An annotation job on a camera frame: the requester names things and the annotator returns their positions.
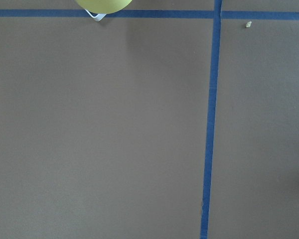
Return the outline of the small yellowish crumb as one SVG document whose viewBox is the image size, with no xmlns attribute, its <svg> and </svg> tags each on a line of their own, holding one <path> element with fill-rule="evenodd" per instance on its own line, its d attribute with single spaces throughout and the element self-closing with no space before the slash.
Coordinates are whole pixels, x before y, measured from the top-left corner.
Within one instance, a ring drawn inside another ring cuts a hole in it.
<svg viewBox="0 0 299 239">
<path fill-rule="evenodd" d="M 251 21 L 248 21 L 248 22 L 246 23 L 245 27 L 246 27 L 246 28 L 250 28 L 250 27 L 251 27 L 251 24 L 252 24 L 252 22 L 251 22 Z"/>
</svg>

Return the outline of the yellow cup on rack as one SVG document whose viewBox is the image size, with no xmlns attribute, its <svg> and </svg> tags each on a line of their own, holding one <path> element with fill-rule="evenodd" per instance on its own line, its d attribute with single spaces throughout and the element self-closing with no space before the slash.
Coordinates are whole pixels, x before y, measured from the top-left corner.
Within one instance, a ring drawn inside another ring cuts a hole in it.
<svg viewBox="0 0 299 239">
<path fill-rule="evenodd" d="M 115 13 L 126 6 L 132 0 L 75 0 L 79 6 L 93 13 Z"/>
</svg>

